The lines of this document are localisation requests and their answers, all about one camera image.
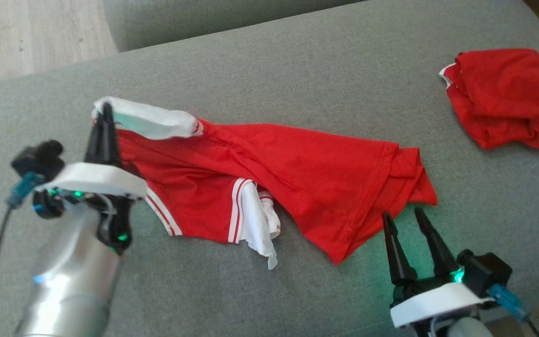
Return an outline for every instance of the wooden floor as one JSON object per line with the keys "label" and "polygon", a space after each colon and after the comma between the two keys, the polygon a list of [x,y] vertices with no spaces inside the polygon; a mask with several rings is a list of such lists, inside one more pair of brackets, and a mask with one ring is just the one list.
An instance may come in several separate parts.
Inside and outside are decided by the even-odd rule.
{"label": "wooden floor", "polygon": [[[0,80],[117,53],[101,0],[0,0]],[[532,320],[539,329],[539,308]],[[532,337],[511,318],[496,337]]]}

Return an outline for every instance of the crumpled red fabric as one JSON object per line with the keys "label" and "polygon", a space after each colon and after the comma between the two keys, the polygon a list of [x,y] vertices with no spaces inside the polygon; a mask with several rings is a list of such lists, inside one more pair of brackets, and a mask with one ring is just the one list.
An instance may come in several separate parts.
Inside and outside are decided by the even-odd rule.
{"label": "crumpled red fabric", "polygon": [[520,141],[539,149],[537,51],[468,51],[440,75],[460,123],[480,147]]}

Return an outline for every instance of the gray couch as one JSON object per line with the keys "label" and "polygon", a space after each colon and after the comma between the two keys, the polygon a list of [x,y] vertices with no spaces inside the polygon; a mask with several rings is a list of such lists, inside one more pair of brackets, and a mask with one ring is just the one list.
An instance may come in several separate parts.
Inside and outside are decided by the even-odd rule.
{"label": "gray couch", "polygon": [[[55,138],[79,161],[92,102],[119,96],[216,123],[269,122],[419,147],[440,198],[426,212],[453,252],[493,251],[510,287],[539,305],[539,151],[479,149],[438,71],[460,51],[530,47],[539,20],[519,0],[372,0],[175,41],[0,81],[0,219],[24,145]],[[168,237],[147,205],[133,209],[107,336],[411,336],[391,328],[384,237],[340,266],[278,210],[280,262],[246,245]],[[420,275],[428,248],[410,209],[402,245]],[[0,336],[28,299],[30,267],[54,222],[13,214],[0,261]]]}

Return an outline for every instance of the metallic cylinder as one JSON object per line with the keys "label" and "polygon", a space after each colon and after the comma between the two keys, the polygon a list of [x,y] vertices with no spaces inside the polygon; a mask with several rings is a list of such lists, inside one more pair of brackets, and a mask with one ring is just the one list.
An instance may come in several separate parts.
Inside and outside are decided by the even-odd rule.
{"label": "metallic cylinder", "polygon": [[34,290],[15,336],[100,337],[121,258],[95,237],[101,214],[83,203],[66,212],[38,260]]}

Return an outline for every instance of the striped trim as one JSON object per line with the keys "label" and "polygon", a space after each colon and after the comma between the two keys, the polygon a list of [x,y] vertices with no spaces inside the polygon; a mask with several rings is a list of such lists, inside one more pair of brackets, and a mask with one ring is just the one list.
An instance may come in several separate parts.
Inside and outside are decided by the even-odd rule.
{"label": "striped trim", "polygon": [[228,231],[228,242],[238,243],[242,232],[242,190],[244,186],[252,182],[250,179],[238,178],[234,182],[232,197],[233,211],[230,216],[230,230]]}
{"label": "striped trim", "polygon": [[157,214],[158,218],[163,223],[163,226],[165,227],[165,230],[168,234],[174,236],[174,235],[182,235],[182,230],[180,230],[180,227],[178,227],[178,224],[176,223],[176,220],[174,220],[174,217],[169,212],[169,210],[165,207],[163,204],[163,201],[151,190],[147,187],[147,204],[153,209],[155,214]]}

